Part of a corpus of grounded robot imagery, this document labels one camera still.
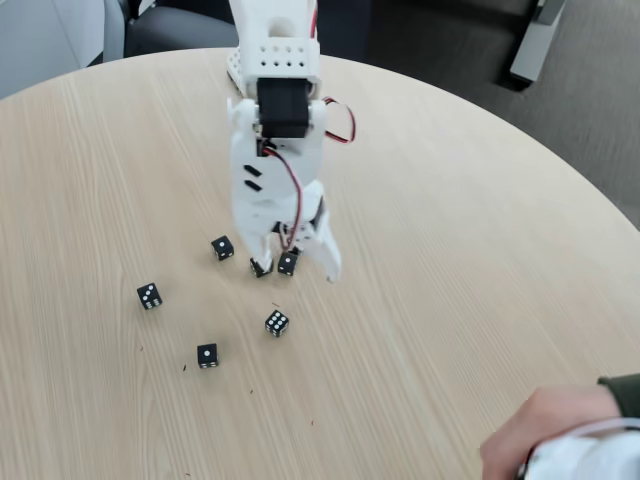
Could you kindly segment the person's hand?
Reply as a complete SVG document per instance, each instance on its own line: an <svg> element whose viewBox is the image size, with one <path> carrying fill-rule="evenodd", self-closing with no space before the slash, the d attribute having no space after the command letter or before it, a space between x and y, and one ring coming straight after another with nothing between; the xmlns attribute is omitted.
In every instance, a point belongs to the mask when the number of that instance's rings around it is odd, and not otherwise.
<svg viewBox="0 0 640 480"><path fill-rule="evenodd" d="M481 445L482 477L510 479L538 443L619 415L613 395L604 386L540 387Z"/></svg>

